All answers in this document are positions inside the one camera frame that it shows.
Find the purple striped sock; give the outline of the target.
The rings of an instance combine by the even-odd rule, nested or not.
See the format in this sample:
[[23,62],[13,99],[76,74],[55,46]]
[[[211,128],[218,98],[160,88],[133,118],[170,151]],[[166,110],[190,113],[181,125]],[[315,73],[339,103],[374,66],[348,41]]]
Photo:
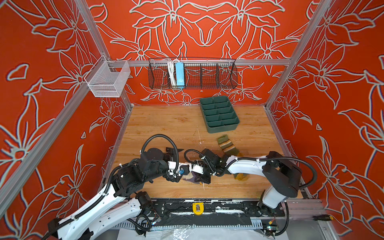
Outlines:
[[193,183],[193,184],[200,184],[201,174],[196,172],[189,172],[188,175],[183,175],[182,180]]

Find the green striped sock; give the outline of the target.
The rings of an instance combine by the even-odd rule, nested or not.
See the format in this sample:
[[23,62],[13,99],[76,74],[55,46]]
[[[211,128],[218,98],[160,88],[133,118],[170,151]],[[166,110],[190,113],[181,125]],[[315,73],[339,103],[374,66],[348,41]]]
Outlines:
[[[226,155],[229,156],[237,156],[237,157],[243,157],[244,155],[236,148],[236,146],[233,144],[233,142],[229,139],[227,135],[223,135],[219,138],[217,138],[217,142],[219,147],[223,150],[223,152]],[[247,181],[250,178],[248,174],[234,174],[234,179],[238,181]]]

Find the green compartment tray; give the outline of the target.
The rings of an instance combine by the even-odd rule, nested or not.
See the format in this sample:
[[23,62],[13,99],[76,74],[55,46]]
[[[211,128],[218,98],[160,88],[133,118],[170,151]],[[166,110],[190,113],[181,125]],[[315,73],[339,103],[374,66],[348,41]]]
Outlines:
[[201,98],[200,107],[209,134],[233,131],[240,123],[227,96]]

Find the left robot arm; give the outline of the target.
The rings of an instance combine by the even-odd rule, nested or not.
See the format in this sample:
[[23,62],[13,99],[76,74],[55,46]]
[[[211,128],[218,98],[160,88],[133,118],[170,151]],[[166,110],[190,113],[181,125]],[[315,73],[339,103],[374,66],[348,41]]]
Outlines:
[[179,182],[194,164],[180,163],[174,141],[156,134],[145,141],[140,158],[114,168],[105,186],[85,205],[68,217],[53,219],[44,240],[94,240],[115,225],[140,218],[152,207],[152,200],[142,189],[146,182],[163,177]]

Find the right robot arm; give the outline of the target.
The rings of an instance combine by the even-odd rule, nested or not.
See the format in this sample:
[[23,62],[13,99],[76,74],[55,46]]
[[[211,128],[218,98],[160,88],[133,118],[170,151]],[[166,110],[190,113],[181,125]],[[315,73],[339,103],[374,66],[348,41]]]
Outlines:
[[222,157],[205,149],[202,152],[189,149],[184,153],[185,164],[179,164],[177,174],[194,173],[196,182],[210,183],[211,177],[247,174],[266,178],[271,186],[260,199],[261,207],[275,209],[288,198],[295,198],[299,190],[313,185],[318,174],[315,168],[300,159],[285,157],[271,151],[261,157]]

